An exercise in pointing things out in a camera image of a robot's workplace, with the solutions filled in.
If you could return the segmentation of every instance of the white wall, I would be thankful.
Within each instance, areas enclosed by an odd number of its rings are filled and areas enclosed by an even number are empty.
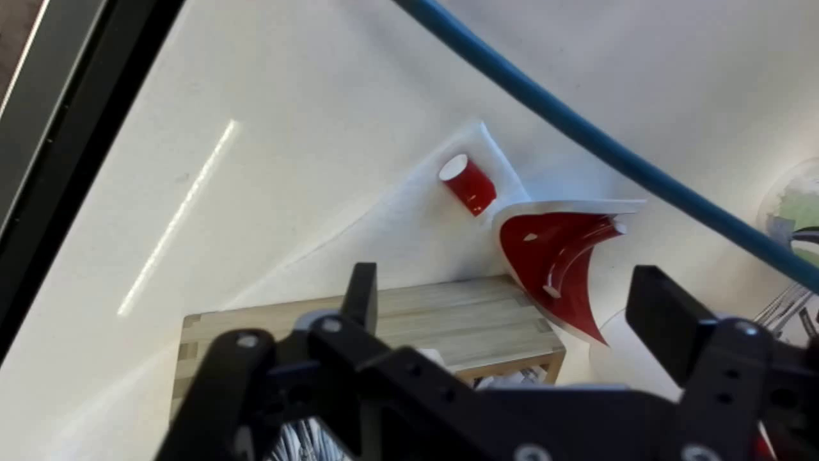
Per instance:
[[[774,174],[819,146],[819,3],[451,6],[740,216],[755,216]],[[599,192],[643,198],[389,0],[192,0],[0,373],[0,458],[151,453],[181,315],[224,307],[350,224],[474,119],[542,195],[570,198],[561,172],[582,170]],[[723,311],[772,292],[765,268],[652,203],[597,254],[600,317],[621,307],[635,262],[663,263]]]

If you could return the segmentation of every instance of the black frame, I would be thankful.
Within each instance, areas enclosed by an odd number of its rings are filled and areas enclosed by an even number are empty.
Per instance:
[[[306,313],[286,338],[214,338],[155,458],[266,458],[305,418],[350,458],[740,461],[765,458],[759,420],[780,458],[819,458],[819,341],[800,352],[718,321],[654,266],[635,268],[627,321],[672,367],[678,402],[627,388],[474,393],[382,344],[376,307],[376,266],[356,263],[338,313]]]
[[[87,10],[87,6],[50,3],[45,9],[64,9],[59,16],[71,19],[68,9]],[[7,357],[183,0],[96,6],[77,67],[67,69],[64,93],[55,96],[55,110],[44,119],[40,140],[27,156],[31,163],[0,235],[0,358]]]

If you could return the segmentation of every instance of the red cup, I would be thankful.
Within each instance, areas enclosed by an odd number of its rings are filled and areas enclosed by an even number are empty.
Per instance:
[[[469,154],[447,158],[438,179],[462,203],[471,216],[480,216],[495,198],[492,179]]]

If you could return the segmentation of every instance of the blue cable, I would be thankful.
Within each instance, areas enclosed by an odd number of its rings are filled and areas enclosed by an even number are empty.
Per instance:
[[[397,0],[419,25],[435,34],[444,47],[451,47],[461,60],[484,73],[492,81],[506,90],[525,107],[536,114],[542,120],[556,126],[561,133],[574,138],[597,158],[607,161],[618,174],[630,178],[646,192],[663,198],[672,208],[682,211],[694,221],[721,234],[732,244],[742,245],[746,254],[774,266],[799,284],[819,292],[819,268],[792,256],[787,249],[772,244],[765,234],[742,224],[732,213],[682,186],[678,179],[652,167],[627,146],[617,144],[611,137],[590,126],[575,110],[563,106],[556,96],[542,90],[533,76],[516,69],[510,60],[494,51],[474,30],[469,30],[452,14],[440,9],[435,0]]]

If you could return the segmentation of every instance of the white surface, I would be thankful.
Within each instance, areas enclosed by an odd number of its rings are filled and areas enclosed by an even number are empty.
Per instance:
[[[478,219],[438,183],[440,167],[454,151],[469,151],[471,161],[495,186],[495,199]],[[469,122],[419,156],[423,161],[370,211],[296,259],[270,266],[224,307],[338,294],[346,289],[356,262],[378,263],[382,289],[502,275],[504,266],[492,249],[489,224],[495,211],[525,199],[520,178],[502,146],[486,126]]]
[[[777,170],[817,151],[814,0],[451,6],[617,138],[745,219]],[[0,373],[0,458],[151,453],[181,315],[228,307],[353,224],[474,119],[533,195],[643,198],[389,0],[192,0]],[[231,122],[232,146],[172,227]],[[600,245],[594,304],[621,307],[635,262],[723,311],[772,292],[765,268],[657,203]]]

